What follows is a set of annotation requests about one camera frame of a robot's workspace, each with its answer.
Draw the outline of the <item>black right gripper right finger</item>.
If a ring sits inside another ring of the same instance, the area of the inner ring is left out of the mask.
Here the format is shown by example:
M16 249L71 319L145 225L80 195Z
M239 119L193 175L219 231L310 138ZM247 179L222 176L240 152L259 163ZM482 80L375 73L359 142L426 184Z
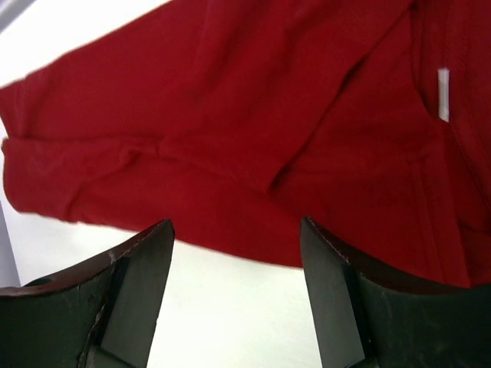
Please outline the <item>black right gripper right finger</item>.
M490 287L398 270L304 218L300 246L324 367L488 367Z

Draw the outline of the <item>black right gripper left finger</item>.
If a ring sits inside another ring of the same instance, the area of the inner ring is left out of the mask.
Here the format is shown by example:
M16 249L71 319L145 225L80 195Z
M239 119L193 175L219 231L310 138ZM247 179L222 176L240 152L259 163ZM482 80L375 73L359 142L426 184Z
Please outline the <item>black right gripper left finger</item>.
M173 253L163 220L23 287L1 289L3 367L145 367Z

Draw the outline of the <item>dark red t shirt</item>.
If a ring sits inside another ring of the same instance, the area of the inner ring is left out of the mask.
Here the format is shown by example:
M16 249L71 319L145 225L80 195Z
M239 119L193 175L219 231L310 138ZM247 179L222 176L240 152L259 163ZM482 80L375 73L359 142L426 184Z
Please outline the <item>dark red t shirt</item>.
M490 280L488 1L171 1L1 89L12 207Z

